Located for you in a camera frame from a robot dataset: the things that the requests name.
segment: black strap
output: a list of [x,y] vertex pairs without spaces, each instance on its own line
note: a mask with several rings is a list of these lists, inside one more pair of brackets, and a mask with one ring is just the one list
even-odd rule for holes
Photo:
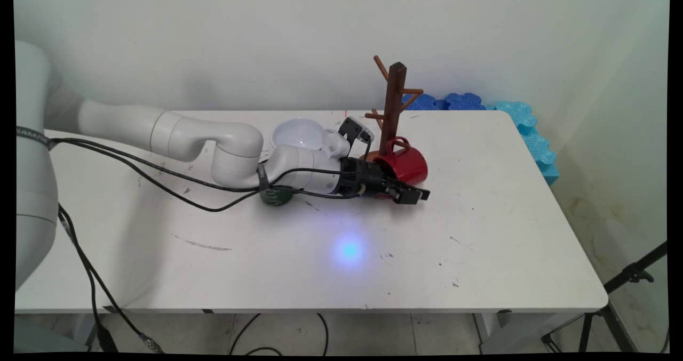
[[258,188],[259,191],[266,191],[271,187],[268,183],[268,176],[266,174],[266,166],[263,163],[258,164],[256,167],[256,173],[258,174]]
[[45,145],[45,147],[47,147],[47,150],[52,150],[54,148],[54,145],[57,145],[56,142],[45,137],[43,133],[37,132],[30,128],[20,127],[19,125],[17,125],[17,137],[24,137],[28,138],[29,140],[40,142],[41,144]]

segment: red mug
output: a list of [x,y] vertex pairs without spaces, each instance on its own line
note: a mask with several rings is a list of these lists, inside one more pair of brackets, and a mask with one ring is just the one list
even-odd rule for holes
[[[396,152],[393,146],[403,147]],[[397,180],[415,186],[427,179],[427,161],[419,150],[410,146],[405,137],[394,137],[386,142],[386,155],[372,159],[382,171],[392,174]]]

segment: blue foam block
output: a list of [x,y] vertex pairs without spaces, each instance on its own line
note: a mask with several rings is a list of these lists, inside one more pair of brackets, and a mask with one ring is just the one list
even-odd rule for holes
[[559,178],[559,172],[554,164],[549,166],[548,169],[545,169],[545,171],[542,171],[541,174],[543,174],[543,178],[546,179],[548,186],[551,186]]
[[448,110],[449,103],[446,100],[437,100],[434,101],[434,106],[437,110]]
[[[401,103],[406,103],[412,94],[404,94]],[[406,110],[441,110],[435,105],[436,99],[429,94],[420,94]]]
[[555,155],[549,149],[551,143],[545,138],[540,137],[536,128],[534,128],[534,133],[522,135],[522,138],[541,172],[546,171],[546,169],[554,164]]
[[486,110],[481,105],[481,97],[474,93],[465,93],[463,95],[451,93],[444,100],[449,104],[449,110]]
[[536,123],[538,122],[538,119],[531,115],[531,106],[528,106],[523,102],[501,101],[495,103],[494,108],[495,110],[502,110],[510,115],[517,126],[517,130],[519,130],[522,135],[529,134],[529,132],[536,127]]

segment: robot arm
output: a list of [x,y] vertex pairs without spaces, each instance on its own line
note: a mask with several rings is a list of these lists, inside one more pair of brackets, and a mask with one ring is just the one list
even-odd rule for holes
[[[229,188],[259,185],[256,167],[263,135],[251,125],[199,120],[151,106],[111,106],[83,99],[54,70],[51,84],[53,91],[44,111],[47,129],[121,142],[183,162],[195,160],[204,144],[212,140],[216,148],[211,175],[217,184]],[[297,167],[339,171],[339,160],[329,160],[320,151],[279,147],[266,164],[266,174],[273,181],[282,172]],[[299,172],[285,176],[278,184],[329,193],[336,186],[333,180],[331,174],[312,176],[310,172]]]
[[[44,133],[44,127],[132,145],[184,162],[193,161],[206,141],[216,142],[211,176],[228,188],[256,188],[263,135],[251,125],[217,123],[181,116],[151,106],[110,106],[83,99],[61,79],[42,50],[14,42],[17,77],[17,273],[24,283],[54,242],[58,216],[57,182],[48,147],[41,138],[24,138],[21,128]],[[349,132],[344,132],[349,125]],[[396,203],[426,200],[429,191],[391,179],[376,164],[346,157],[358,137],[371,141],[361,123],[348,118],[339,132],[324,131],[323,150],[277,147],[264,169],[272,182],[289,169],[323,169],[337,174],[297,171],[277,184],[313,193],[374,196]]]

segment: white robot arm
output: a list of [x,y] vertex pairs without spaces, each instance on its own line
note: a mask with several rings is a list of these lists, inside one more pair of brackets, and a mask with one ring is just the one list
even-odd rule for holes
[[[193,161],[206,141],[216,142],[211,176],[230,188],[259,186],[256,174],[263,135],[251,125],[217,123],[151,106],[111,106],[83,99],[37,47],[15,41],[17,127],[44,128],[122,142],[184,162]],[[266,163],[269,181],[288,169],[339,171],[339,157],[324,151],[278,147]],[[278,184],[331,193],[339,176],[293,172]],[[15,288],[41,263],[54,241],[58,214],[57,182],[46,146],[17,136],[17,277]]]

